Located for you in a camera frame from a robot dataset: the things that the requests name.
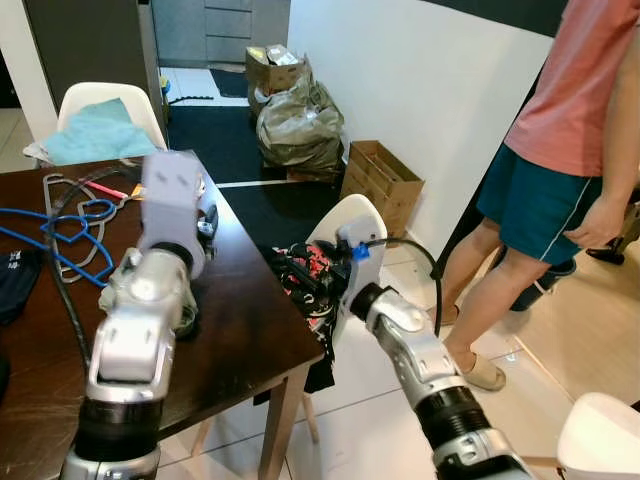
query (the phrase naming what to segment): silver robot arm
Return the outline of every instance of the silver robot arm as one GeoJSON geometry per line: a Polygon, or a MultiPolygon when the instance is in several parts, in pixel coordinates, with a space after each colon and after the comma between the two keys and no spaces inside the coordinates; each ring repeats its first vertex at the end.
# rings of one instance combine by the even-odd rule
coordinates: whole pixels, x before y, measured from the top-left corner
{"type": "Polygon", "coordinates": [[[211,211],[212,182],[199,160],[182,153],[145,159],[144,234],[129,258],[133,273],[96,332],[78,430],[62,480],[156,477],[162,406],[189,278],[205,263],[197,239],[198,207],[211,211]]]}
{"type": "Polygon", "coordinates": [[[383,247],[371,249],[372,219],[360,217],[338,231],[352,252],[341,308],[366,323],[389,356],[409,405],[433,450],[441,480],[533,479],[505,436],[491,427],[458,367],[434,335],[431,318],[391,288],[378,285],[383,247]]]}

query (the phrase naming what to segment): black cable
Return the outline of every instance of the black cable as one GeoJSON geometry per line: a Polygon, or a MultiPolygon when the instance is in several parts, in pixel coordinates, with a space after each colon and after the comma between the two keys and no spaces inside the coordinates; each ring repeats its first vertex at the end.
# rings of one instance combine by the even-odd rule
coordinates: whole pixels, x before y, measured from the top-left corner
{"type": "Polygon", "coordinates": [[[442,273],[440,272],[440,268],[438,268],[438,263],[433,258],[433,256],[429,253],[429,251],[424,248],[419,243],[414,242],[413,240],[407,240],[406,238],[396,238],[396,237],[387,237],[387,238],[379,238],[377,240],[371,240],[366,242],[365,245],[367,247],[375,247],[376,245],[386,245],[389,243],[404,243],[406,245],[411,245],[413,248],[416,248],[422,255],[424,255],[429,263],[431,264],[431,277],[436,282],[436,319],[435,325],[433,327],[433,331],[436,337],[440,336],[440,325],[442,323],[442,273]]]}
{"type": "Polygon", "coordinates": [[[186,97],[175,98],[168,102],[168,104],[173,105],[174,103],[182,102],[184,100],[215,100],[215,97],[200,97],[197,95],[189,95],[186,97]]]}
{"type": "Polygon", "coordinates": [[[117,174],[129,176],[130,172],[128,170],[125,170],[124,166],[109,167],[100,169],[80,180],[77,180],[76,183],[69,187],[65,191],[63,196],[55,202],[51,212],[51,216],[49,217],[49,223],[46,232],[47,260],[49,263],[49,268],[51,269],[51,275],[53,275],[53,280],[56,288],[58,289],[58,293],[62,298],[62,303],[64,304],[67,314],[69,315],[69,320],[71,321],[71,325],[76,336],[76,341],[78,342],[78,348],[80,349],[80,354],[82,355],[82,366],[84,368],[85,376],[89,371],[89,365],[91,363],[91,350],[89,349],[87,336],[85,334],[82,323],[80,323],[76,307],[73,303],[73,300],[71,299],[71,296],[69,295],[67,286],[62,281],[62,275],[60,273],[60,270],[58,269],[56,259],[53,256],[53,252],[55,251],[55,224],[56,220],[60,217],[61,213],[67,207],[69,202],[71,202],[73,197],[78,194],[82,186],[84,186],[87,182],[99,180],[101,178],[117,174]]]}

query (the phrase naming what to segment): dark green shorts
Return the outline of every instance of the dark green shorts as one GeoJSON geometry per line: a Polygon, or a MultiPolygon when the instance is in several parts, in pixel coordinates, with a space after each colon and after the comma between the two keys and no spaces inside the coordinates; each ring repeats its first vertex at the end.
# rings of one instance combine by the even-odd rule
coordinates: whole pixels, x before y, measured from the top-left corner
{"type": "Polygon", "coordinates": [[[500,225],[502,242],[552,265],[580,251],[563,235],[577,228],[602,191],[602,177],[576,177],[527,162],[502,144],[478,210],[500,225]]]}

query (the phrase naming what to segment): white chair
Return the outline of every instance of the white chair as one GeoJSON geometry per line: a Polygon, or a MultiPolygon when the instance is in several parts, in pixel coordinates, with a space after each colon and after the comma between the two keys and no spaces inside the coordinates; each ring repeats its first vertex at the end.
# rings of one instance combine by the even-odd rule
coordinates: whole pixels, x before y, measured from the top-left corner
{"type": "Polygon", "coordinates": [[[139,87],[123,83],[82,82],[69,87],[62,99],[60,114],[58,115],[58,131],[64,130],[69,124],[71,115],[83,107],[94,103],[102,103],[114,98],[120,98],[129,112],[131,122],[144,129],[151,142],[158,148],[167,149],[167,144],[153,113],[149,97],[139,87]]]}
{"type": "MultiPolygon", "coordinates": [[[[349,195],[348,197],[342,199],[336,206],[334,206],[324,216],[324,218],[320,220],[320,223],[316,225],[316,228],[307,238],[307,243],[311,243],[315,240],[326,240],[329,242],[335,242],[337,230],[341,226],[350,223],[351,221],[362,215],[370,215],[375,219],[377,227],[377,231],[375,232],[376,238],[385,238],[387,236],[387,227],[385,226],[384,221],[382,220],[382,217],[380,216],[376,208],[367,199],[367,197],[365,197],[364,195],[356,194],[349,195]]],[[[342,331],[344,330],[347,320],[350,317],[353,317],[353,315],[342,315],[341,313],[338,313],[338,316],[336,318],[336,328],[333,332],[334,347],[339,340],[342,331]]],[[[316,416],[313,412],[311,395],[305,393],[302,396],[302,407],[307,418],[307,423],[309,424],[311,439],[313,440],[313,443],[318,443],[318,424],[316,422],[316,416]]],[[[191,456],[197,456],[202,452],[202,446],[204,444],[204,440],[207,437],[207,434],[209,433],[212,422],[213,417],[201,423],[196,435],[196,439],[193,443],[193,447],[191,449],[191,456]]]]}
{"type": "Polygon", "coordinates": [[[558,458],[522,457],[531,466],[564,470],[566,480],[640,478],[640,413],[604,393],[587,393],[573,405],[558,458]]]}

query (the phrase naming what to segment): person's hand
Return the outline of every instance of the person's hand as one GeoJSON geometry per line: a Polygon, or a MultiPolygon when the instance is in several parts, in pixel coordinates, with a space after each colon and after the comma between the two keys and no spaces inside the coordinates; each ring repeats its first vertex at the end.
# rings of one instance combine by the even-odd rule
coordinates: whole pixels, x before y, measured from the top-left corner
{"type": "Polygon", "coordinates": [[[564,235],[582,248],[597,248],[615,238],[622,229],[626,204],[598,198],[575,230],[564,235]]]}

